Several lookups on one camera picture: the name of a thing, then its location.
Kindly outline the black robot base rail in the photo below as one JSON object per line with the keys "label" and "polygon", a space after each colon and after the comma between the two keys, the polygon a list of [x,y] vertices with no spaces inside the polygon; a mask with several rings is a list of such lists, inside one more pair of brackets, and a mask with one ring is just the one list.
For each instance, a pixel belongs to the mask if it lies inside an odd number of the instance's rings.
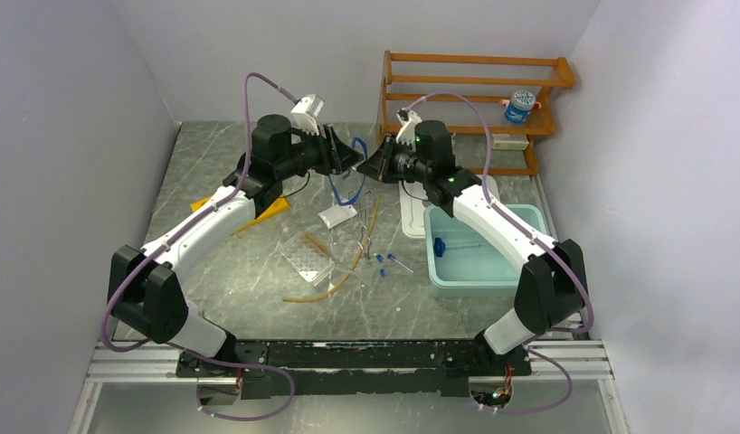
{"label": "black robot base rail", "polygon": [[471,339],[385,341],[240,340],[237,367],[181,353],[175,375],[225,385],[243,400],[275,396],[439,393],[469,397],[478,378],[500,382],[531,374],[521,347],[494,355]]}

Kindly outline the metal crucible tongs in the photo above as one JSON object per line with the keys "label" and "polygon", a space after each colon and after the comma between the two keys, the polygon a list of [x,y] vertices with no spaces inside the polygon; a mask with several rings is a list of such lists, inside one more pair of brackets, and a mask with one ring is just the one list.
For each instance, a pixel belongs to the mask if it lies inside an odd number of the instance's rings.
{"label": "metal crucible tongs", "polygon": [[370,246],[372,240],[369,232],[369,223],[371,221],[371,211],[375,205],[375,192],[373,190],[364,190],[360,193],[353,203],[360,221],[358,246],[361,256],[365,259],[370,258]]}

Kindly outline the blue safety glasses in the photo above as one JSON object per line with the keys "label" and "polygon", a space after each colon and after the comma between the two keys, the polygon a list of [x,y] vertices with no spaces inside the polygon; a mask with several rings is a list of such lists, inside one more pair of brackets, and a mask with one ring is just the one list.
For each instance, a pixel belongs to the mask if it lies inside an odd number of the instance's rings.
{"label": "blue safety glasses", "polygon": [[327,180],[334,198],[334,204],[340,206],[353,205],[359,199],[365,185],[366,177],[358,174],[354,168],[350,169],[337,180],[330,175]]}

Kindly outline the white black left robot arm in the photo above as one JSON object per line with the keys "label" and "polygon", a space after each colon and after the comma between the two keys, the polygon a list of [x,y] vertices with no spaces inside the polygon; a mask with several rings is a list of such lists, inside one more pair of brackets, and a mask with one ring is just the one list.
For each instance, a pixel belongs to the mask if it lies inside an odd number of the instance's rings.
{"label": "white black left robot arm", "polygon": [[282,115],[260,118],[246,134],[245,152],[210,199],[143,247],[122,246],[109,272],[108,316],[151,342],[194,353],[216,376],[235,367],[237,339],[189,303],[183,282],[206,255],[279,199],[285,180],[310,172],[341,175],[365,158],[332,126],[307,132]]}

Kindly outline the blue base graduated cylinder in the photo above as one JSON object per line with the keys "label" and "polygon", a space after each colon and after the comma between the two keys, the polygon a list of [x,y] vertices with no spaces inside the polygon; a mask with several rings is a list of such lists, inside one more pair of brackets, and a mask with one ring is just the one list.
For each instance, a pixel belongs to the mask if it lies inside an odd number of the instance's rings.
{"label": "blue base graduated cylinder", "polygon": [[442,258],[448,251],[471,250],[481,247],[481,242],[446,242],[443,238],[435,238],[432,244],[432,251],[437,258]]}

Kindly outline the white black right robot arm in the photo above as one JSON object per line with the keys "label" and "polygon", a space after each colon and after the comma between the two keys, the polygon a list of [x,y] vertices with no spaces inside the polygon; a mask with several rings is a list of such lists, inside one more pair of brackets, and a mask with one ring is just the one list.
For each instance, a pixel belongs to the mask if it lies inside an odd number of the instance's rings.
{"label": "white black right robot arm", "polygon": [[439,120],[417,124],[411,144],[387,136],[356,170],[384,184],[421,184],[430,204],[471,227],[517,270],[512,308],[476,337],[474,360],[483,373],[498,373],[510,351],[590,306],[580,246],[516,217],[485,181],[457,164],[451,133]]}

